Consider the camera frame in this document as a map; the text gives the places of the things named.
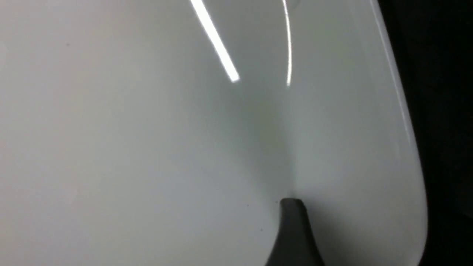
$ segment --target glossy white surface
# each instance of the glossy white surface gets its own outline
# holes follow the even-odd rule
[[[327,265],[416,265],[422,175],[376,3],[0,3],[2,265],[264,265],[285,196]]]

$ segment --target white sink basin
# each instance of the white sink basin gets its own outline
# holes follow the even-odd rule
[[[417,265],[424,184],[377,3],[289,2],[292,58],[282,1],[204,4],[238,80],[189,0],[2,1],[2,265],[264,265],[286,196],[327,265]]]

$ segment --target dark background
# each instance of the dark background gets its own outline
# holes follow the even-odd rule
[[[379,0],[427,189],[422,266],[473,265],[473,0]]]

